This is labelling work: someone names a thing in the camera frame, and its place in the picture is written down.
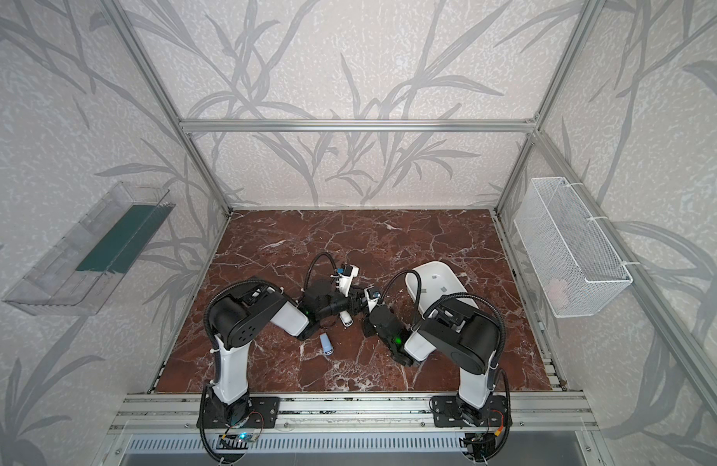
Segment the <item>blue stapler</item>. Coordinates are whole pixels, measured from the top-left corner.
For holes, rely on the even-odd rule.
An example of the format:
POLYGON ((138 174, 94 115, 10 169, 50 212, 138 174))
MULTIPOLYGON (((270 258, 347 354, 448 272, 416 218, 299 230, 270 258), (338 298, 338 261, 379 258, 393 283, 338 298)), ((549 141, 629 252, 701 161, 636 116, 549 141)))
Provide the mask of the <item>blue stapler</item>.
POLYGON ((331 340, 329 339, 329 335, 327 333, 322 333, 320 335, 320 343, 323 350, 323 355, 330 356, 333 354, 334 349, 333 345, 331 343, 331 340))
POLYGON ((348 328, 353 325, 353 318, 347 311, 342 311, 339 313, 339 318, 343 324, 344 327, 348 328))

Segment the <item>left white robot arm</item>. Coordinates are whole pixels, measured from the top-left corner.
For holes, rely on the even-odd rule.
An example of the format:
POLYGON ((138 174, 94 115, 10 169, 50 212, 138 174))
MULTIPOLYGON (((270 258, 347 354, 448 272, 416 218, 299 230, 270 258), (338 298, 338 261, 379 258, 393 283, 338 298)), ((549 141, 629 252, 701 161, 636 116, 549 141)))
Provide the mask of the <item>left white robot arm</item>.
POLYGON ((258 277, 232 283, 211 300, 204 312, 204 328, 215 355, 216 399, 227 408, 248 399, 249 347, 269 324, 305 340, 325 318, 343 313, 352 318, 369 309, 365 289, 349 287, 344 294, 330 281, 310 285, 299 300, 258 277))

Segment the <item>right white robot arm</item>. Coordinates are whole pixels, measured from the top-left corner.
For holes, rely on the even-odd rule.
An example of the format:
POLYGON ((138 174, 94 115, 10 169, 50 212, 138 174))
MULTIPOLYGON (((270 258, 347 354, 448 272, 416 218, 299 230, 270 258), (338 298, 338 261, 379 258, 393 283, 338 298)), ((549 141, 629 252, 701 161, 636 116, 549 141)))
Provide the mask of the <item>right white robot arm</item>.
POLYGON ((496 387, 506 342, 498 308, 468 292, 444 294, 426 308, 421 322, 410 328, 382 297, 369 299, 367 306, 364 334, 377 336, 396 363, 410 367, 440 351, 459 367, 459 410, 470 423, 480 423, 496 387))

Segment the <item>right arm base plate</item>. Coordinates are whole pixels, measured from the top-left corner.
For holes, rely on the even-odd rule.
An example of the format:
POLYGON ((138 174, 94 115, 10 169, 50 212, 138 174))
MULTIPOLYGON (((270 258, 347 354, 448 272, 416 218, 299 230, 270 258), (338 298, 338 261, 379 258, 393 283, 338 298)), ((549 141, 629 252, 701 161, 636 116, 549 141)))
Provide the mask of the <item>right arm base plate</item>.
POLYGON ((436 395, 430 398, 430 411, 436 427, 508 428, 512 425, 509 399, 492 394, 482 408, 474 408, 459 396, 436 395))

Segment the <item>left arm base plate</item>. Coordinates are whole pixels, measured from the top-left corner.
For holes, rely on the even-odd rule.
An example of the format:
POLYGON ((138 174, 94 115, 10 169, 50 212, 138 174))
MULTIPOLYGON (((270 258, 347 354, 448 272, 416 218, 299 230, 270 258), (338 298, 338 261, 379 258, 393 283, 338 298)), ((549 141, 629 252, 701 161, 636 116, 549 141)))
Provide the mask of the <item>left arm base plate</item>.
POLYGON ((281 399, 273 396, 250 396, 226 405, 216 395, 207 396, 198 414, 197 427, 206 429, 275 427, 281 399))

